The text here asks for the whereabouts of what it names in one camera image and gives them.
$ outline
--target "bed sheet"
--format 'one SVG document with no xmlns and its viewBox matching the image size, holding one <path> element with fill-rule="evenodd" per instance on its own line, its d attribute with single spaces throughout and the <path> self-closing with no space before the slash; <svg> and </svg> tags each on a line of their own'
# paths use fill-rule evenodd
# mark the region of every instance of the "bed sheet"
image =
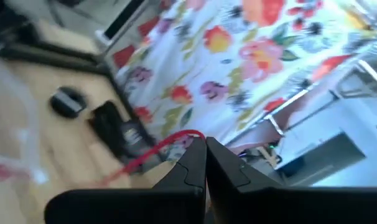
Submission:
<svg viewBox="0 0 377 224">
<path fill-rule="evenodd" d="M 227 144 L 355 54 L 364 28 L 335 1 L 176 1 L 117 80 L 156 139 L 197 129 Z"/>
</svg>

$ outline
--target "plastic bag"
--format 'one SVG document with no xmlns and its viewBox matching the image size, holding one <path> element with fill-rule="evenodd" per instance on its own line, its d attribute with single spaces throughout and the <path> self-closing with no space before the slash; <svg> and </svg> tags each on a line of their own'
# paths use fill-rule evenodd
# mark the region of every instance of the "plastic bag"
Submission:
<svg viewBox="0 0 377 224">
<path fill-rule="evenodd" d="M 0 181 L 10 177 L 47 180 L 40 168 L 38 118 L 28 88 L 0 61 Z"/>
</svg>

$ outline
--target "purple flower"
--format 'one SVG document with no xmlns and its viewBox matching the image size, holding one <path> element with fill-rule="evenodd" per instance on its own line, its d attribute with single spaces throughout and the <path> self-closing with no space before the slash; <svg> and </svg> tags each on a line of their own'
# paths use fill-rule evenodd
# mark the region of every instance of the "purple flower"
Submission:
<svg viewBox="0 0 377 224">
<path fill-rule="evenodd" d="M 161 19 L 158 23 L 158 33 L 165 34 L 173 23 L 173 19 Z"/>
<path fill-rule="evenodd" d="M 185 136 L 183 136 L 180 139 L 178 139 L 176 142 L 178 144 L 183 145 L 183 147 L 186 149 L 186 148 L 188 148 L 191 145 L 191 143 L 193 143 L 193 141 L 194 141 L 194 137 L 191 136 L 191 135 L 186 134 Z"/>
<path fill-rule="evenodd" d="M 206 95 L 209 102 L 218 102 L 228 93 L 228 87 L 217 82 L 206 82 L 201 86 L 201 94 Z"/>
<path fill-rule="evenodd" d="M 144 67 L 136 67 L 132 71 L 132 77 L 138 83 L 148 83 L 150 77 L 152 77 L 152 72 Z"/>
</svg>

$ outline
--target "red cable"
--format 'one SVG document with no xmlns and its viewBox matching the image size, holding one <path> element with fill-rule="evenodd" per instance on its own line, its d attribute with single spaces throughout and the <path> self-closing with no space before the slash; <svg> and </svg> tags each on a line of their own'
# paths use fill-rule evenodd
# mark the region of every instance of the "red cable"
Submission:
<svg viewBox="0 0 377 224">
<path fill-rule="evenodd" d="M 176 139 L 184 137 L 185 135 L 188 135 L 188 134 L 196 134 L 196 135 L 200 136 L 203 140 L 205 140 L 205 136 L 200 131 L 197 131 L 197 130 L 178 131 L 178 132 L 171 134 L 170 136 L 166 137 L 164 140 L 159 142 L 158 145 L 154 146 L 152 149 L 148 150 L 144 155 L 133 160 L 132 162 L 130 162 L 128 165 L 126 165 L 122 169 L 118 169 L 118 170 L 114 171 L 112 174 L 110 174 L 109 176 L 105 177 L 100 182 L 100 185 L 101 186 L 107 186 L 110 182 L 116 180 L 119 176 L 123 175 L 124 173 L 129 173 L 134 168 L 136 168 L 137 166 L 143 164 L 144 161 L 146 161 L 150 156 L 152 156 L 155 153 L 157 153 L 158 151 L 160 151 L 163 147 L 174 143 Z"/>
</svg>

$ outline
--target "yellow flower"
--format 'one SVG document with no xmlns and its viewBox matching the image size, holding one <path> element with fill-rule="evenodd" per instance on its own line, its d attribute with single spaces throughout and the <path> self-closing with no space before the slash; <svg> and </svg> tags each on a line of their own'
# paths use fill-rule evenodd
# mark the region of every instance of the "yellow flower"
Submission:
<svg viewBox="0 0 377 224">
<path fill-rule="evenodd" d="M 212 53 L 224 52 L 231 44 L 230 34 L 220 26 L 207 30 L 204 35 L 205 46 Z"/>
</svg>

